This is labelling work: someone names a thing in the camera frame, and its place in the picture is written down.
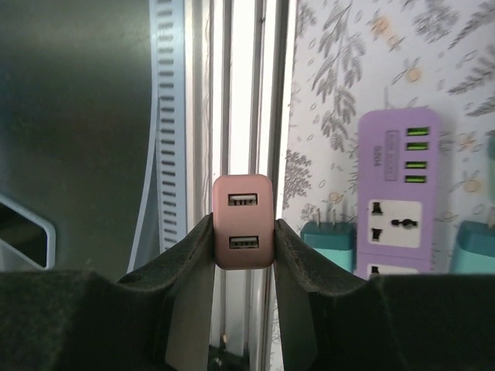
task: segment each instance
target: wall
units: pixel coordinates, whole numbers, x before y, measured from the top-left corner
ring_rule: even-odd
[[[495,0],[300,0],[284,219],[317,209],[355,220],[357,122],[368,111],[429,106],[442,115],[435,271],[462,220],[485,222],[486,143],[495,129]],[[275,312],[271,369],[282,369]]]

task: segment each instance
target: black fabric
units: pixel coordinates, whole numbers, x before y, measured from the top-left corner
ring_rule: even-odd
[[[495,276],[364,281],[275,228],[285,371],[495,370]]]
[[[207,216],[186,239],[117,284],[94,272],[0,274],[0,370],[173,369],[165,354],[174,298],[181,280],[206,267],[211,301],[212,246]],[[191,309],[191,316],[208,311],[194,302]],[[201,342],[207,356],[208,336],[191,342]]]

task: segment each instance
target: power strip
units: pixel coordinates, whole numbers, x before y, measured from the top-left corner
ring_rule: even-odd
[[[357,275],[431,270],[439,128],[426,107],[361,118]]]

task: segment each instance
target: pink adapter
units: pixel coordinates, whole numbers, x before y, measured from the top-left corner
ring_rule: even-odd
[[[275,248],[273,190],[268,177],[224,175],[213,184],[215,261],[225,270],[266,268]]]

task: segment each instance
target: ventilation slots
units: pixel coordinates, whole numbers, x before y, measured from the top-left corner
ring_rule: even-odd
[[[155,0],[159,92],[157,169],[160,247],[166,250],[186,235],[186,137],[184,112],[183,1]]]

